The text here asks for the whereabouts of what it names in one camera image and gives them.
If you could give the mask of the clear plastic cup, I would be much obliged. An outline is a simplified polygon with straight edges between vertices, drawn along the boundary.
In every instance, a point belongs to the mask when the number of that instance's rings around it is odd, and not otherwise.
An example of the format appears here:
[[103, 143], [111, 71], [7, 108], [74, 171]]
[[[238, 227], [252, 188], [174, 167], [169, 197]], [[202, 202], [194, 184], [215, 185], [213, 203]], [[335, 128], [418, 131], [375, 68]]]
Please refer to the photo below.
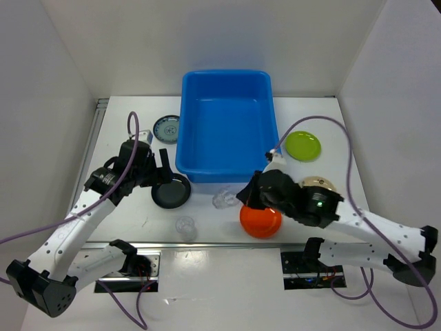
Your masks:
[[238, 204], [236, 192], [229, 186], [221, 188], [212, 198], [212, 205], [218, 210], [231, 208]]
[[193, 218], [181, 217], [176, 221], [176, 231], [183, 241], [193, 241], [197, 237], [197, 229]]

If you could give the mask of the black round plate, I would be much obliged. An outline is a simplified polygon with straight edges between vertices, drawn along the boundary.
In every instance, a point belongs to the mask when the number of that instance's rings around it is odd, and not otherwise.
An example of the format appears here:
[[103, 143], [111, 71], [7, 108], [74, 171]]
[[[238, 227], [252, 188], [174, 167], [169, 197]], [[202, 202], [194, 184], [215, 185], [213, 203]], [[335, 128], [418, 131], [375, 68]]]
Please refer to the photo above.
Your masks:
[[184, 205], [191, 193], [192, 188], [188, 179], [175, 173], [170, 183], [153, 186], [151, 197], [158, 207], [171, 210]]

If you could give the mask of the orange round plate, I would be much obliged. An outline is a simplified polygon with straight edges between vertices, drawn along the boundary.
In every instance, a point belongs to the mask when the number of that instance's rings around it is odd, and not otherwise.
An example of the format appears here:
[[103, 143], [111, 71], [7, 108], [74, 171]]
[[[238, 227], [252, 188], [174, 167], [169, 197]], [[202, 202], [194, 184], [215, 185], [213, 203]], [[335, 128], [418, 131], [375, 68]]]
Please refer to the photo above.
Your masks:
[[279, 231], [282, 225], [282, 214], [271, 208], [256, 210], [243, 205], [239, 220], [248, 235], [257, 239], [268, 239]]

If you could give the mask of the blue patterned ceramic plate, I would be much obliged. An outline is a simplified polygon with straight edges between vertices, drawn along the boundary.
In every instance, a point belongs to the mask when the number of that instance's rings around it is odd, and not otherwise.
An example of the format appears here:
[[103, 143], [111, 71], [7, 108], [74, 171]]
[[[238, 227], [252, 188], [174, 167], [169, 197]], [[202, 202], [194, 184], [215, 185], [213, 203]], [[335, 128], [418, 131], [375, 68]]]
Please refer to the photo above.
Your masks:
[[164, 144], [176, 144], [179, 119], [178, 115], [167, 115], [158, 119], [153, 126], [154, 136]]

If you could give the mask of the lime green plate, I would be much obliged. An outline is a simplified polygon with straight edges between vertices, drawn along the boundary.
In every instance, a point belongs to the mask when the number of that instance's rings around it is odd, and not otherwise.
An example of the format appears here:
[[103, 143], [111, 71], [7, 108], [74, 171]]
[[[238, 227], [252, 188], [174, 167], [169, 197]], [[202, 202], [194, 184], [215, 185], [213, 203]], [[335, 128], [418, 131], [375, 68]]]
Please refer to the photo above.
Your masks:
[[285, 139], [285, 149], [293, 159], [310, 162], [320, 156], [322, 147], [315, 135], [306, 131], [295, 131]]

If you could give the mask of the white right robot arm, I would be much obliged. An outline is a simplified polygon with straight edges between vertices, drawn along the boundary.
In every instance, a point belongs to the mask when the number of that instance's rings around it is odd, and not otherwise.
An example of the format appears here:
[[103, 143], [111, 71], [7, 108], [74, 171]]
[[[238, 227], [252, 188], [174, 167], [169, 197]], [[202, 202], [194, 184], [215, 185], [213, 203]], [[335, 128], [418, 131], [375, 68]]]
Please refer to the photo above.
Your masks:
[[302, 254], [306, 269], [353, 265], [389, 272], [401, 283], [421, 287], [435, 275], [438, 230], [412, 228], [358, 208], [340, 194], [320, 186], [299, 185], [280, 170], [256, 171], [236, 195], [253, 210], [271, 208], [298, 223], [358, 239], [338, 243], [307, 240]]

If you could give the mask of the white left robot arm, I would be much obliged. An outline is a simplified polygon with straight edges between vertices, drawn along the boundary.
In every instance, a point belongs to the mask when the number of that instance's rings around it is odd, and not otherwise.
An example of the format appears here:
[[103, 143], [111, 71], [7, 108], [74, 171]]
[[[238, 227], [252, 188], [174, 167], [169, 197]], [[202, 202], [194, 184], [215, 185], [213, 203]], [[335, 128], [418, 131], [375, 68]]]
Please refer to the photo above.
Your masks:
[[49, 317], [63, 314], [77, 292], [111, 272], [124, 276], [148, 275], [150, 261], [137, 249], [115, 239], [95, 257], [74, 259], [97, 226], [135, 187], [170, 183], [173, 177], [168, 153], [159, 151], [157, 166], [149, 143], [125, 141], [119, 155], [95, 170], [69, 213], [45, 243], [25, 261], [14, 260], [6, 270], [16, 294]]

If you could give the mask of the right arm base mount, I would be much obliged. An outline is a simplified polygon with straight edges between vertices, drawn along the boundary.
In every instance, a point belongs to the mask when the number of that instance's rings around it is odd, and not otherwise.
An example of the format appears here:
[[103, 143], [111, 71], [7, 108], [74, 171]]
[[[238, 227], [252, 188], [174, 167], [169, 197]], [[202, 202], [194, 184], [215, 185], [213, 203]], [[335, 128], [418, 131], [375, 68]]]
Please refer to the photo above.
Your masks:
[[283, 271], [285, 290], [310, 290], [346, 288], [347, 284], [341, 265], [327, 267], [308, 266], [302, 258], [302, 252], [281, 251], [280, 260]]

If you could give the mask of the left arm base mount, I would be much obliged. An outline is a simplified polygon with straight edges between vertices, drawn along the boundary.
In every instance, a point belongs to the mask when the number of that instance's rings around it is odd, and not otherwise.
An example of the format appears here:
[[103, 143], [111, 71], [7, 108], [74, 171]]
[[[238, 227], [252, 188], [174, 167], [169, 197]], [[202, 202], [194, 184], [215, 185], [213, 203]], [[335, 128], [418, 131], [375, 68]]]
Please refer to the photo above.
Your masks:
[[99, 281], [113, 293], [136, 293], [145, 285], [145, 292], [158, 292], [161, 252], [159, 250], [139, 250], [141, 262], [127, 273], [111, 272]]

